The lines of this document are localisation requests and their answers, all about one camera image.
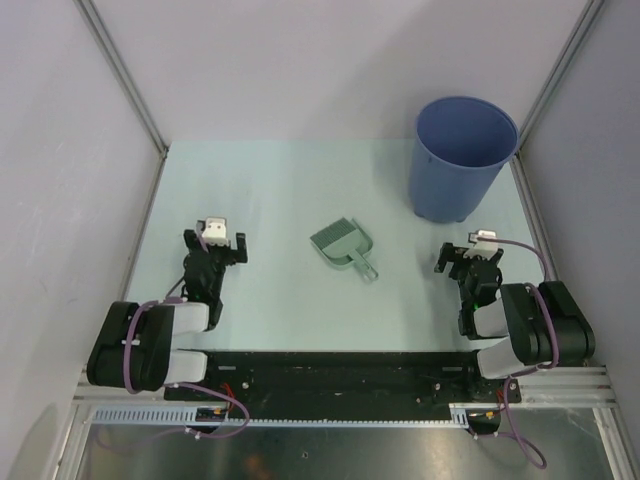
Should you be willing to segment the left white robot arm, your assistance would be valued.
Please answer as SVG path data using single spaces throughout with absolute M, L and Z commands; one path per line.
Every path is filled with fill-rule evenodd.
M 207 356 L 175 348 L 172 341 L 217 327 L 226 270 L 248 262 L 246 235 L 237 233 L 231 246 L 226 228 L 215 224 L 202 232 L 186 230 L 183 238 L 183 274 L 164 299 L 111 304 L 87 361 L 90 384 L 138 393 L 186 382 L 202 400 L 219 392 L 221 376 L 207 366 Z

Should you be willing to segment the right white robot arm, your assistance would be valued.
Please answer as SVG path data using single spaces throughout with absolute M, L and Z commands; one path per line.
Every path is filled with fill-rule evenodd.
M 477 367 L 461 376 L 463 393 L 484 401 L 497 379 L 580 364 L 595 353 L 595 334 L 572 294 L 559 280 L 506 283 L 497 240 L 472 236 L 469 247 L 442 244 L 434 271 L 450 266 L 460 298 L 459 333 L 494 340 L 476 352 Z

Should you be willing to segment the blue plastic waste bin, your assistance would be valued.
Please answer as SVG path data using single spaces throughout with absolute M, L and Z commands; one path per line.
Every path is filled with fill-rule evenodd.
M 512 118 L 491 102 L 449 96 L 427 104 L 416 118 L 409 171 L 414 213 L 441 224 L 466 220 L 519 143 Z

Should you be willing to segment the small green hand brush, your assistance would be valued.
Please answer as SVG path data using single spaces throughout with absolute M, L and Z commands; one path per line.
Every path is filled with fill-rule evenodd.
M 327 248 L 348 246 L 356 226 L 350 220 L 342 217 L 310 236 L 311 243 L 320 251 Z

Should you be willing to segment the aluminium frame post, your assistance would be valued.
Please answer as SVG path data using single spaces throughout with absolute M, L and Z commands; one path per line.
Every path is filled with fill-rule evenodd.
M 83 21 L 103 55 L 116 82 L 119 84 L 125 99 L 138 118 L 145 134 L 151 141 L 161 159 L 165 159 L 169 146 L 155 122 L 149 107 L 144 100 L 133 75 L 121 55 L 109 29 L 94 1 L 74 0 Z
M 570 34 L 560 50 L 541 90 L 529 109 L 520 127 L 520 147 L 523 148 L 535 127 L 550 105 L 555 92 L 560 87 L 569 69 L 575 62 L 588 37 L 595 28 L 599 18 L 606 9 L 608 1 L 587 1 Z

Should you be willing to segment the left aluminium frame post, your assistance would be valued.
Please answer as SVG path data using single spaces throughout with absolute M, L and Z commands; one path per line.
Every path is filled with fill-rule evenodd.
M 133 75 L 121 55 L 109 29 L 94 1 L 74 0 L 83 21 L 103 55 L 116 82 L 119 84 L 125 99 L 138 118 L 145 134 L 151 141 L 161 159 L 165 159 L 169 146 L 155 122 L 149 107 L 144 100 Z

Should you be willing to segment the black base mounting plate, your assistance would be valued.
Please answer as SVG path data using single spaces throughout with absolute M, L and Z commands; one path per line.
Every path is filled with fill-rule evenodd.
M 217 351 L 200 384 L 233 392 L 254 420 L 444 420 L 453 403 L 521 401 L 517 382 L 480 375 L 473 352 Z

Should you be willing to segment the right aluminium frame post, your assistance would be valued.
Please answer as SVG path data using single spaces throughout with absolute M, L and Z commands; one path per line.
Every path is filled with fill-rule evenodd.
M 560 87 L 569 69 L 575 62 L 588 37 L 595 28 L 599 18 L 606 9 L 608 1 L 587 1 L 570 34 L 560 50 L 541 90 L 529 109 L 520 127 L 520 147 L 523 148 L 535 127 L 550 105 L 555 92 Z

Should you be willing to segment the green plastic dustpan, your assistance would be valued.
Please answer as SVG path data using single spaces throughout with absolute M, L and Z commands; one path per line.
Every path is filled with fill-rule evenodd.
M 343 246 L 342 248 L 332 247 L 320 251 L 311 244 L 331 267 L 338 270 L 346 270 L 353 267 L 366 281 L 376 281 L 379 278 L 379 273 L 367 259 L 373 248 L 373 240 L 354 220 L 350 221 L 355 224 L 356 233 L 348 246 Z

